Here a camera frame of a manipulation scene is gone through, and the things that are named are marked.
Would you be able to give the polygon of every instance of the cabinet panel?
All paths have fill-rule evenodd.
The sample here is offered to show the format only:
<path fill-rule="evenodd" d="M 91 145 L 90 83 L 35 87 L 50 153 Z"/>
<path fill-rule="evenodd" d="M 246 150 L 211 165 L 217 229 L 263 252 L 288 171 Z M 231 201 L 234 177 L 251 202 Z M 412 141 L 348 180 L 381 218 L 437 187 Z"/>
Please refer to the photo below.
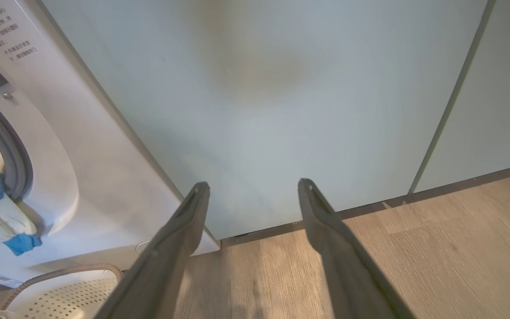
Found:
<path fill-rule="evenodd" d="M 416 191 L 510 167 L 510 1 L 498 0 Z"/>
<path fill-rule="evenodd" d="M 224 238 L 407 193 L 484 0 L 43 0 L 170 179 Z"/>

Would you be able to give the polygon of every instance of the wood laminate floor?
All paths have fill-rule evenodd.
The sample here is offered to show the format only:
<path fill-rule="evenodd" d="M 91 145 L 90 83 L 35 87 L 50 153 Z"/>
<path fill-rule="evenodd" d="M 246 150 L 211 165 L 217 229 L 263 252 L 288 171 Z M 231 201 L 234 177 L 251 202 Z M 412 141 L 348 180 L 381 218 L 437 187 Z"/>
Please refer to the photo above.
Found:
<path fill-rule="evenodd" d="M 510 318 L 510 178 L 344 222 L 417 317 Z M 192 257 L 175 317 L 333 313 L 320 256 L 299 230 Z"/>

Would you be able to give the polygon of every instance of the front-loading washing machine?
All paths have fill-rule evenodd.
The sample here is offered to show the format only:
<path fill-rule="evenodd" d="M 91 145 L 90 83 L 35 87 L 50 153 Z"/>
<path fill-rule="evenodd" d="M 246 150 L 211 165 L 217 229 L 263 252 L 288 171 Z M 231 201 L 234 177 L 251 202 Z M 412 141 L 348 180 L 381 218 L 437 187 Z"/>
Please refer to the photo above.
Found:
<path fill-rule="evenodd" d="M 30 0 L 0 0 L 0 152 L 6 193 L 42 245 L 0 245 L 0 283 L 87 263 L 127 269 L 182 201 Z M 195 254 L 219 249 L 207 229 Z"/>

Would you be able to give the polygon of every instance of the laundry basket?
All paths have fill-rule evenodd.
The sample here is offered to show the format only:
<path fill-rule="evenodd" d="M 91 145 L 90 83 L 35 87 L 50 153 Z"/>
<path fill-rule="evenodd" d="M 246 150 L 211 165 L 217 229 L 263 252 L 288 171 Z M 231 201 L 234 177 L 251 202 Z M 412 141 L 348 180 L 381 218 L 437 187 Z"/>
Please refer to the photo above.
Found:
<path fill-rule="evenodd" d="M 0 310 L 21 319 L 69 319 L 85 307 L 97 311 L 119 280 L 121 270 L 107 263 L 49 272 L 25 281 Z"/>

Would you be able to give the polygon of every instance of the washing machine side panel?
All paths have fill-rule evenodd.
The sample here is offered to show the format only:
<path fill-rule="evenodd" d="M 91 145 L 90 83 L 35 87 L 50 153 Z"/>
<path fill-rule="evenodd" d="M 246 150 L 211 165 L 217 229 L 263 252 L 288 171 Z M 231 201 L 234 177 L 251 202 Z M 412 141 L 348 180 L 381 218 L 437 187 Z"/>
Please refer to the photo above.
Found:
<path fill-rule="evenodd" d="M 18 18 L 11 18 L 16 21 L 23 19 L 17 25 L 28 33 L 21 41 L 32 39 L 28 41 L 36 50 L 11 60 L 0 48 L 0 67 L 57 136 L 75 172 L 79 198 L 71 220 L 43 238 L 40 248 L 14 258 L 0 247 L 0 274 L 24 280 L 89 262 L 127 268 L 136 258 L 135 245 L 152 238 L 182 197 L 143 155 L 145 150 L 136 146 L 135 137 L 36 2 L 4 3 L 20 8 L 6 13 L 15 12 Z M 196 253 L 218 249 L 218 242 L 204 231 Z M 10 262 L 14 267 L 4 266 Z"/>

